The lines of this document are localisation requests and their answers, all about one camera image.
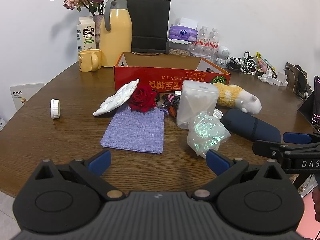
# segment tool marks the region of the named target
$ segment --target purple fabric pouch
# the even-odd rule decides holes
[[[141,113],[127,104],[119,107],[100,143],[103,147],[160,154],[163,152],[164,112]]]
[[[197,40],[198,31],[183,27],[183,26],[172,26],[169,31],[169,39],[183,40],[194,42]]]

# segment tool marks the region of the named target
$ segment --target white bottle cap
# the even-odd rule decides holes
[[[213,112],[213,116],[216,117],[216,118],[218,118],[218,120],[221,120],[223,114],[222,114],[222,112],[221,112],[219,109],[216,108],[216,109],[214,110],[214,112]]]
[[[51,99],[50,114],[52,119],[60,117],[60,100]]]

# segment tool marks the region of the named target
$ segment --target yellow plush fur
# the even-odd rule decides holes
[[[235,107],[236,98],[243,89],[236,85],[227,86],[222,83],[214,83],[214,85],[219,89],[217,104],[219,106],[227,106],[231,108]]]

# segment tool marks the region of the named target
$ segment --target flower vase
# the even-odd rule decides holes
[[[103,15],[98,14],[92,16],[92,20],[96,23],[96,49],[99,49],[99,44],[100,44],[100,25],[101,21],[103,19]]]

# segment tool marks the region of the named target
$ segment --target yellow thermos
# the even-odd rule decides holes
[[[100,26],[101,66],[113,67],[122,52],[131,51],[131,41],[127,0],[108,0]]]

